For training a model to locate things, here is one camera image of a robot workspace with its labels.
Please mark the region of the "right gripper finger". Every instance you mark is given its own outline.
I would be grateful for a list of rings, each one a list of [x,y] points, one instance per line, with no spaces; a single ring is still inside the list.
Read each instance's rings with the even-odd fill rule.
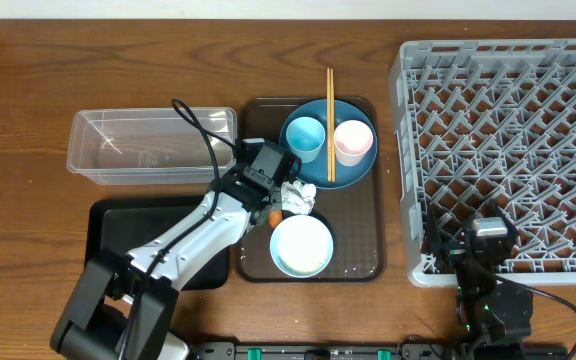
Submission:
[[[496,217],[499,217],[503,221],[508,233],[515,233],[516,232],[516,227],[512,224],[512,222],[509,220],[509,218],[504,214],[504,212],[498,206],[498,204],[495,200],[489,200],[488,201],[488,209],[490,210],[490,212],[492,214],[494,214]]]
[[[440,227],[432,206],[429,206],[426,211],[425,237],[428,250],[439,250],[441,248]]]

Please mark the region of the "orange carrot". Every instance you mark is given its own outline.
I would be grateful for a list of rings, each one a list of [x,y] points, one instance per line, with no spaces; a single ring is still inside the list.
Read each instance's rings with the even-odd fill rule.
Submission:
[[[267,219],[271,228],[275,229],[283,221],[283,213],[281,210],[271,210],[268,213]]]

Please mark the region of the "white tissue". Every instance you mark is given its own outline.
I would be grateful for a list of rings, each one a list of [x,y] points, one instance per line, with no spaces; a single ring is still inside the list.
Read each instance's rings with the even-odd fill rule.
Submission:
[[[295,215],[308,215],[315,205],[317,188],[299,180],[284,182],[281,186],[281,210]]]

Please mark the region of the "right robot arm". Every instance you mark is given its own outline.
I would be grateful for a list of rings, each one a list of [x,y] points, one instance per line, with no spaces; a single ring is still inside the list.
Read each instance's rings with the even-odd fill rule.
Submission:
[[[532,333],[533,294],[509,280],[498,280],[494,268],[507,260],[517,228],[495,202],[488,215],[475,218],[460,240],[444,241],[436,212],[427,210],[425,238],[440,268],[457,278],[457,317],[468,334],[444,348],[442,359],[526,359],[523,339]]]

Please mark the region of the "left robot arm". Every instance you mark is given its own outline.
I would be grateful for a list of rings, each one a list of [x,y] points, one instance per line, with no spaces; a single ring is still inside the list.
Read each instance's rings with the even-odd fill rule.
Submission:
[[[182,359],[169,331],[182,288],[219,252],[263,222],[296,165],[237,164],[202,202],[154,240],[89,258],[50,338],[67,359]]]

